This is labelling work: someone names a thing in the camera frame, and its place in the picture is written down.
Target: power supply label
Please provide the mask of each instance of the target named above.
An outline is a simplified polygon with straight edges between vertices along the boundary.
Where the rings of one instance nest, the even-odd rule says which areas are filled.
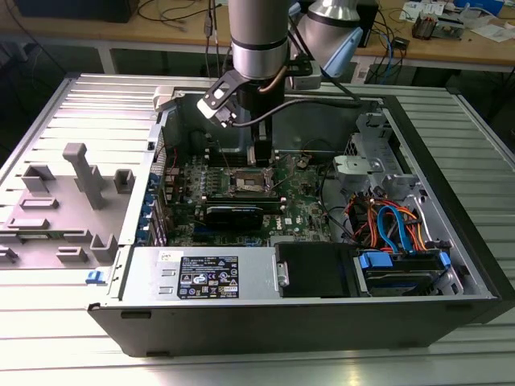
[[[235,299],[239,297],[238,257],[183,257],[180,262],[181,299]]]

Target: white sticker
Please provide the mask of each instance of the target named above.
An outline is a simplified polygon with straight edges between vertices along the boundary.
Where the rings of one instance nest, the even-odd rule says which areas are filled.
[[[182,256],[184,256],[184,251],[161,251],[159,252],[159,261],[174,261],[179,263]]]

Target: blue latch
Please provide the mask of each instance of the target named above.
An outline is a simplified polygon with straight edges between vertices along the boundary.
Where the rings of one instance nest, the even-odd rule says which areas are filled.
[[[146,227],[150,223],[150,219],[148,217],[140,217],[138,220],[138,226]]]
[[[150,173],[148,176],[149,185],[159,185],[161,178],[156,173]]]
[[[147,235],[148,235],[148,231],[146,231],[144,229],[138,229],[136,231],[136,237],[138,239],[146,239]]]
[[[154,196],[150,193],[145,194],[145,198],[143,199],[144,203],[153,203],[154,202]]]
[[[447,252],[440,252],[440,260],[445,268],[451,267],[451,259],[449,258],[449,255],[447,255]]]
[[[105,284],[102,271],[90,271],[86,277],[86,284]]]
[[[392,258],[386,252],[365,252],[360,256],[362,269],[368,267],[393,267]]]
[[[150,213],[152,213],[152,208],[148,205],[142,205],[142,213],[144,215],[149,215]]]

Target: robotic arm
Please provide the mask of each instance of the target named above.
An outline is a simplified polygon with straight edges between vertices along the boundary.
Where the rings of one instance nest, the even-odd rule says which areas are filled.
[[[249,163],[268,166],[273,159],[274,112],[295,103],[319,103],[284,103],[286,79],[293,89],[313,89],[319,87],[321,75],[331,80],[341,75],[363,34],[356,2],[317,0],[298,27],[292,24],[293,34],[288,27],[295,9],[290,8],[291,0],[229,0],[234,69],[215,82],[197,107],[223,127],[250,126]],[[249,122],[237,123],[237,108],[229,100],[235,93],[239,106],[250,113]],[[354,103],[349,107],[359,106]]]

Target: white table leg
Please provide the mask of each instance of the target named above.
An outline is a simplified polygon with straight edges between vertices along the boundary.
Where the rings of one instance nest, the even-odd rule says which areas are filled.
[[[104,45],[97,47],[100,61],[102,62],[102,68],[104,68],[105,74],[118,74],[116,63],[114,62],[112,50]]]
[[[376,61],[375,56],[358,56],[354,75],[352,75],[351,83],[363,84],[369,74],[369,69]]]

